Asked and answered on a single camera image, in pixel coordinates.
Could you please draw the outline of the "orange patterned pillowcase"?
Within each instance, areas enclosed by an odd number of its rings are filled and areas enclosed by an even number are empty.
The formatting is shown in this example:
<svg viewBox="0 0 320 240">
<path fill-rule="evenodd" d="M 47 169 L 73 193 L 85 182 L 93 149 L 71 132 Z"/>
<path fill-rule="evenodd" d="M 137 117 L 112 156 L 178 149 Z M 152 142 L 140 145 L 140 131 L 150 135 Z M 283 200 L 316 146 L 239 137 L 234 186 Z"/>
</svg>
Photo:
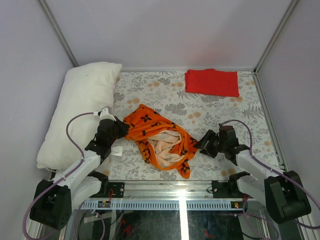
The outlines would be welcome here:
<svg viewBox="0 0 320 240">
<path fill-rule="evenodd" d="M 140 104 L 123 119 L 129 125 L 125 139 L 135 141 L 143 160 L 162 171 L 177 170 L 189 179 L 189 161 L 196 155 L 198 141 L 175 122 Z"/>
</svg>

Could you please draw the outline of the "white pillow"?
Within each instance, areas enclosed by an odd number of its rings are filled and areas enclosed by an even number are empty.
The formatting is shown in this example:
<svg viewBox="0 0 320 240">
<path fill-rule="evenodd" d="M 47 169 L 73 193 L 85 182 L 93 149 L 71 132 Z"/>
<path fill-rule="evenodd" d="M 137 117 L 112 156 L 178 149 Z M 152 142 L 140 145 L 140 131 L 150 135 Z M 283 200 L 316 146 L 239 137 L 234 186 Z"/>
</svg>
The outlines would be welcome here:
<svg viewBox="0 0 320 240">
<path fill-rule="evenodd" d="M 97 131 L 99 118 L 93 116 L 105 107 L 113 111 L 115 84 L 122 65 L 95 62 L 67 71 L 53 114 L 38 155 L 39 169 L 66 170 L 80 159 Z"/>
</svg>

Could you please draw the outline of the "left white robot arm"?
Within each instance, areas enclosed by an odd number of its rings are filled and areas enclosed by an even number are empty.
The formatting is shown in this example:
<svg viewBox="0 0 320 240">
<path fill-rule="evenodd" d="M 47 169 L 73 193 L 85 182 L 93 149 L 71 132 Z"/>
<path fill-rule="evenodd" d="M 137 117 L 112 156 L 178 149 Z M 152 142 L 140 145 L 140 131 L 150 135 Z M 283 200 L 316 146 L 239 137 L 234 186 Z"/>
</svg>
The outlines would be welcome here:
<svg viewBox="0 0 320 240">
<path fill-rule="evenodd" d="M 96 169 L 110 154 L 120 152 L 118 147 L 112 145 L 125 137 L 129 128 L 117 117 L 100 120 L 93 139 L 80 151 L 80 159 L 55 178 L 43 179 L 37 185 L 27 217 L 54 230 L 61 230 L 83 201 L 93 195 L 105 197 L 110 190 L 108 177 Z"/>
</svg>

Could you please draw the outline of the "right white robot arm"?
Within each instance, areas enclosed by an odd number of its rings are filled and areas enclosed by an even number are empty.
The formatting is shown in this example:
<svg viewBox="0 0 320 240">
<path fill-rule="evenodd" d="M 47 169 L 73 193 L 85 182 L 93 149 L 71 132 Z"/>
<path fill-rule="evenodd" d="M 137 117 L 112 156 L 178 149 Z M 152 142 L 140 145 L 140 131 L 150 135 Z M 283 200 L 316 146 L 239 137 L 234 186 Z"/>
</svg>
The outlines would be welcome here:
<svg viewBox="0 0 320 240">
<path fill-rule="evenodd" d="M 301 189 L 300 176 L 294 171 L 284 172 L 258 163 L 252 158 L 250 147 L 239 143 L 231 125 L 221 126 L 218 133 L 208 130 L 195 147 L 212 158 L 224 154 L 227 160 L 242 169 L 230 175 L 226 182 L 211 182 L 214 198 L 250 196 L 264 205 L 278 224 L 311 213 L 307 194 Z"/>
</svg>

